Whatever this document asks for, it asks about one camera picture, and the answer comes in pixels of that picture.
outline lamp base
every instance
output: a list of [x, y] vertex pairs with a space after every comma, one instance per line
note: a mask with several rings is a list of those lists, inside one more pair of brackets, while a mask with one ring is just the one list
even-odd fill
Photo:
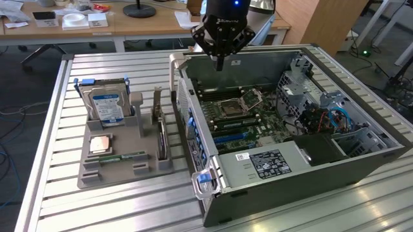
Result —
[[156, 10], [153, 7], [143, 4], [140, 4], [140, 9], [137, 9], [137, 5], [132, 4], [123, 7], [123, 13], [133, 18], [148, 18], [156, 14]]

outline sticker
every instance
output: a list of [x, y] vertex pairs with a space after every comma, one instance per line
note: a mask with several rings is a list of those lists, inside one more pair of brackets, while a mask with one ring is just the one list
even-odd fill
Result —
[[250, 159], [260, 179], [267, 179], [291, 172], [279, 150], [250, 155]]
[[95, 32], [92, 35], [111, 35], [111, 32]]
[[248, 153], [240, 153], [240, 154], [236, 154], [235, 157], [236, 157], [238, 161], [242, 161], [242, 160], [246, 160], [246, 159], [250, 158], [250, 154]]
[[93, 96], [93, 102], [100, 121], [105, 123], [115, 123], [123, 120], [121, 107], [117, 105], [117, 94]]
[[240, 65], [240, 60], [232, 60], [231, 65]]

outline blue pci slot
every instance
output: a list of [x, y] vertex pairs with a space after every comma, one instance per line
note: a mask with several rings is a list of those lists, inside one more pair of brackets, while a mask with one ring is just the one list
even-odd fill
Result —
[[219, 144], [219, 143], [226, 143], [226, 142], [231, 142], [235, 140], [240, 140], [240, 139], [244, 139], [246, 136], [247, 136], [247, 132], [240, 133], [240, 134], [228, 135], [224, 137], [219, 137], [214, 139], [214, 143]]

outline metal bracket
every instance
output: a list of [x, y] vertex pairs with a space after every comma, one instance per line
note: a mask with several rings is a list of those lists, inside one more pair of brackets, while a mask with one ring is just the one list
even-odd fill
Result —
[[183, 53], [172, 53], [168, 56], [168, 88], [175, 91], [175, 69], [181, 69], [185, 62]]

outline motherboard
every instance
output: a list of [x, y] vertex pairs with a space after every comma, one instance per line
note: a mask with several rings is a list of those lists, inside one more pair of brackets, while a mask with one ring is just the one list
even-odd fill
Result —
[[219, 154], [278, 144], [291, 137], [270, 97], [271, 92], [256, 88], [199, 94]]

